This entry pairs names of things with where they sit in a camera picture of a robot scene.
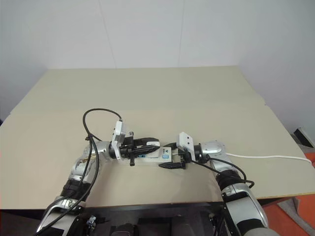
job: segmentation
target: white cable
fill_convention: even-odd
[[[296,159],[296,160],[302,160],[307,161],[309,163],[312,163],[309,159],[303,158],[303,157],[297,157],[297,156],[281,156],[281,155],[273,155],[273,156],[242,156],[242,155],[236,155],[232,153],[226,153],[228,156],[235,156],[235,157],[242,157],[242,158],[286,158],[286,159]]]

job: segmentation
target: beige table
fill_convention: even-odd
[[[196,143],[220,140],[241,155],[304,157],[264,100],[237,67],[50,70],[0,128],[1,208],[46,208],[59,195],[87,142],[83,113],[93,107],[119,112],[135,138],[162,144],[185,131]],[[111,138],[116,117],[89,114],[88,125]],[[232,157],[255,181],[258,198],[315,192],[306,161]],[[98,178],[90,207],[221,201],[213,174],[122,166],[115,161]]]

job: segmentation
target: table surface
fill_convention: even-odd
[[[222,141],[240,155],[290,155],[302,151],[236,66],[146,69],[49,70],[0,127],[2,209],[46,208],[60,194],[74,161],[87,145],[83,113],[115,110],[135,138],[162,145],[185,131],[194,142]],[[94,112],[90,130],[110,140],[116,117]],[[258,198],[315,192],[315,170],[306,161],[231,157],[255,181]],[[87,206],[221,201],[214,176],[186,170],[124,166],[105,170]]]

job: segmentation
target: white plastic part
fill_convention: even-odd
[[[191,154],[191,159],[193,161],[196,160],[195,151],[193,148],[193,140],[190,135],[185,132],[180,133],[177,138],[176,146],[182,151],[188,151]]]
[[[126,135],[126,126],[123,124],[122,121],[117,121],[115,129],[114,129],[114,133],[113,133],[113,138],[112,138],[112,147],[115,151],[115,155],[118,161],[122,160],[119,147],[124,142],[125,135]]]

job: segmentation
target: white wall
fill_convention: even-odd
[[[0,118],[47,68],[240,65],[315,139],[313,0],[1,0]]]

